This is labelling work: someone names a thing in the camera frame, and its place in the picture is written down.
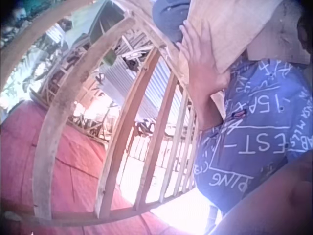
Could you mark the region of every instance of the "hand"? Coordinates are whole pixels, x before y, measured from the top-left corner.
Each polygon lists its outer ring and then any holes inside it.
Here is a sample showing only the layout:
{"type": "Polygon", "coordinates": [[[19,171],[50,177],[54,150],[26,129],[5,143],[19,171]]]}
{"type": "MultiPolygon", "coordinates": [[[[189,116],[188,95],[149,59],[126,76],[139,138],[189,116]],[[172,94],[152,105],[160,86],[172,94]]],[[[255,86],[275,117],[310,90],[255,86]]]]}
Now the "hand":
{"type": "Polygon", "coordinates": [[[177,46],[188,61],[187,89],[192,100],[206,102],[212,94],[227,88],[230,73],[219,74],[217,71],[208,21],[201,24],[201,36],[188,21],[184,21],[179,28],[186,41],[185,45],[177,43],[177,46]]]}

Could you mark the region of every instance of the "wooden post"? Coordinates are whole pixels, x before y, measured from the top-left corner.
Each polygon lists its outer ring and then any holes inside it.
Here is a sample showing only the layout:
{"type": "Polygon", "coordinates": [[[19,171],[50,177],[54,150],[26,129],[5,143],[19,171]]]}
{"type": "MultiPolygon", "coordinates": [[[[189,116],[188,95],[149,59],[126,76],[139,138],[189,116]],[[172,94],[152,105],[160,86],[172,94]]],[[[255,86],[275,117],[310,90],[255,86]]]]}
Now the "wooden post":
{"type": "Polygon", "coordinates": [[[191,154],[190,154],[190,158],[188,161],[188,166],[187,166],[187,173],[185,175],[184,178],[184,182],[182,184],[182,192],[185,193],[187,191],[187,183],[188,183],[188,179],[190,177],[190,175],[192,174],[192,169],[193,169],[193,165],[194,165],[194,159],[195,159],[195,155],[197,153],[197,140],[198,140],[198,133],[199,133],[199,128],[198,128],[198,121],[196,121],[196,126],[195,126],[195,132],[194,132],[194,137],[192,140],[192,149],[191,149],[191,154]]]}
{"type": "Polygon", "coordinates": [[[96,69],[95,65],[102,56],[134,24],[134,19],[125,18],[99,38],[78,61],[53,99],[41,128],[34,160],[33,198],[37,217],[51,219],[50,193],[54,160],[72,103],[89,77],[89,72],[96,69]]]}
{"type": "Polygon", "coordinates": [[[189,145],[191,142],[192,131],[194,129],[194,120],[195,120],[195,110],[193,107],[191,107],[188,129],[187,129],[187,135],[186,135],[186,139],[185,139],[185,148],[184,148],[184,153],[182,155],[182,159],[181,159],[181,163],[180,163],[180,169],[179,169],[178,177],[177,177],[175,188],[174,188],[174,196],[176,196],[178,193],[180,183],[181,183],[181,178],[182,178],[182,175],[184,174],[184,171],[186,168],[189,145]]]}
{"type": "Polygon", "coordinates": [[[178,114],[178,120],[177,120],[177,124],[176,124],[176,129],[175,129],[175,134],[173,137],[173,145],[172,145],[170,157],[168,159],[167,167],[165,170],[163,183],[162,183],[162,188],[161,188],[161,193],[160,193],[160,198],[159,198],[159,202],[161,202],[161,203],[164,200],[166,190],[167,190],[169,183],[170,183],[170,180],[171,180],[173,165],[174,165],[174,161],[175,161],[175,158],[177,155],[177,149],[178,149],[178,145],[179,145],[180,138],[181,138],[181,131],[182,131],[184,121],[185,121],[187,102],[188,102],[188,95],[187,95],[186,90],[184,90],[184,92],[182,94],[182,99],[181,99],[181,104],[180,104],[180,109],[179,109],[179,114],[178,114]]]}
{"type": "Polygon", "coordinates": [[[20,35],[1,50],[1,90],[14,66],[20,61],[23,55],[35,41],[41,37],[58,20],[71,12],[93,2],[92,0],[67,0],[54,8],[48,9],[37,17],[20,35]]]}
{"type": "Polygon", "coordinates": [[[134,124],[134,119],[145,94],[152,73],[159,60],[158,49],[153,48],[125,98],[125,103],[118,117],[114,134],[110,141],[107,158],[98,181],[94,212],[98,217],[106,218],[110,214],[116,177],[120,168],[123,152],[134,124]]]}
{"type": "Polygon", "coordinates": [[[157,164],[161,144],[163,141],[165,127],[167,124],[168,116],[170,114],[175,89],[177,85],[177,78],[174,73],[171,73],[167,88],[163,97],[159,114],[156,120],[156,128],[153,132],[151,142],[147,151],[145,165],[141,174],[140,185],[137,191],[137,197],[134,204],[134,209],[138,210],[139,207],[145,204],[146,197],[151,185],[153,173],[157,164]]]}

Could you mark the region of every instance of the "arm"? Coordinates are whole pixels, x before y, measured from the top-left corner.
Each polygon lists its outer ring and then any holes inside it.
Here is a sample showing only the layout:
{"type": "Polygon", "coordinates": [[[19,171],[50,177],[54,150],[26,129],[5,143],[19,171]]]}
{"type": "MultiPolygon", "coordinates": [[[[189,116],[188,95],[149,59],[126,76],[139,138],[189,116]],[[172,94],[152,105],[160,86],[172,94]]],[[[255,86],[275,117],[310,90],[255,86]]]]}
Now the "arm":
{"type": "Polygon", "coordinates": [[[202,23],[201,35],[193,26],[184,21],[179,27],[186,44],[177,43],[189,66],[188,91],[194,104],[199,129],[202,131],[221,125],[223,118],[211,99],[211,95],[226,88],[229,84],[229,71],[219,74],[212,53],[210,25],[202,23]]]}

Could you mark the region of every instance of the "blue shirt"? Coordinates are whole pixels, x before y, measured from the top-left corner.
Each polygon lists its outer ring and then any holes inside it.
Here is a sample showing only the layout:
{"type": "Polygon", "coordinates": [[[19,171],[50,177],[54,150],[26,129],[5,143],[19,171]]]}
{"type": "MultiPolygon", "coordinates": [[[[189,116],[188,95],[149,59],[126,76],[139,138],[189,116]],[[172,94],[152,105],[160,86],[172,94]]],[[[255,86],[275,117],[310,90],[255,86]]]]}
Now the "blue shirt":
{"type": "Polygon", "coordinates": [[[313,149],[313,119],[302,70],[279,60],[240,59],[224,99],[224,123],[200,133],[193,173],[200,192],[227,212],[263,167],[313,149]]]}

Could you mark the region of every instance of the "red floor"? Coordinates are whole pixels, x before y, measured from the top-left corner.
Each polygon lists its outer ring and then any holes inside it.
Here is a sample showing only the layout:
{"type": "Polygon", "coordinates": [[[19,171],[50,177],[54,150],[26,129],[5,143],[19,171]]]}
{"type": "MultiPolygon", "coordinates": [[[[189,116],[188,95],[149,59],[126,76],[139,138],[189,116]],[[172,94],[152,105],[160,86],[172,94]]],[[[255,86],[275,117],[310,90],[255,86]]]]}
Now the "red floor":
{"type": "MultiPolygon", "coordinates": [[[[18,106],[1,126],[1,198],[33,205],[32,170],[36,144],[46,111],[27,101],[18,106]]],[[[66,126],[55,161],[51,205],[61,212],[91,212],[95,200],[98,176],[105,158],[104,147],[66,126]]],[[[129,207],[116,188],[112,209],[129,207]]],[[[7,222],[10,234],[34,235],[182,235],[151,213],[110,224],[72,227],[29,227],[7,222]]]]}

